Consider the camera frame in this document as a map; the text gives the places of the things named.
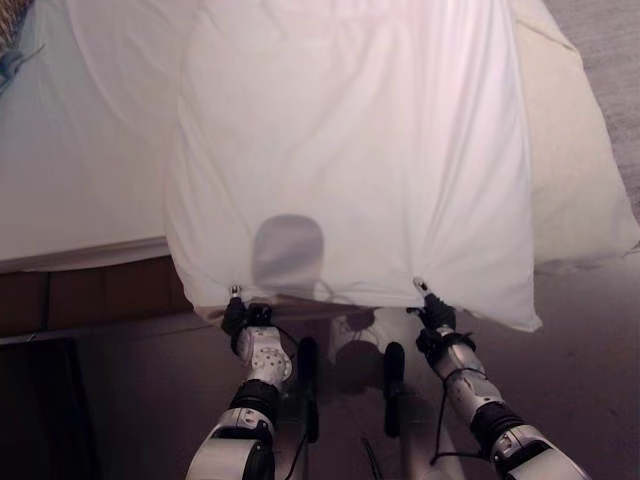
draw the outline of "black joint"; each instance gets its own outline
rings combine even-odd
[[[248,380],[240,386],[229,408],[250,408],[260,412],[275,427],[279,401],[280,392],[276,387],[262,380]]]
[[[449,333],[444,337],[434,330],[422,329],[416,340],[418,350],[424,354],[429,365],[434,368],[440,359],[446,354],[449,347],[464,344],[475,352],[476,344],[471,340],[470,333]]]
[[[244,306],[240,297],[233,297],[224,311],[222,319],[222,330],[230,336],[234,336],[242,330],[247,323],[247,307]]]
[[[249,325],[252,327],[268,327],[271,325],[270,305],[266,303],[252,303],[249,305]]]
[[[507,431],[521,425],[524,425],[522,418],[507,405],[491,402],[476,412],[471,422],[471,433],[480,444],[482,455],[488,459],[496,441]]]

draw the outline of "white bed sheet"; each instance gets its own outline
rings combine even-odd
[[[0,100],[0,270],[167,253],[161,166],[196,3],[35,2],[21,48],[44,48]]]

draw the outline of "white pillow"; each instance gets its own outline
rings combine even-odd
[[[580,54],[541,0],[511,3],[531,135],[536,269],[624,255],[640,227]]]
[[[523,330],[528,141],[506,0],[203,1],[167,237],[198,308],[450,305]]]

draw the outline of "cream pillow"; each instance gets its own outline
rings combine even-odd
[[[533,163],[538,271],[624,255],[640,241],[604,117],[576,48],[541,0],[511,0]]]

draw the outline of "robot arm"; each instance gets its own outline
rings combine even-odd
[[[237,287],[222,328],[250,372],[200,446],[187,480],[273,480],[280,389],[291,375],[291,360],[280,344],[280,333],[271,326],[270,307],[254,304],[247,309]]]
[[[455,331],[455,311],[433,294],[420,279],[425,295],[417,310],[425,328],[418,349],[443,380],[453,409],[480,444],[503,480],[589,480],[590,477],[558,447],[505,403],[485,374],[468,335]]]

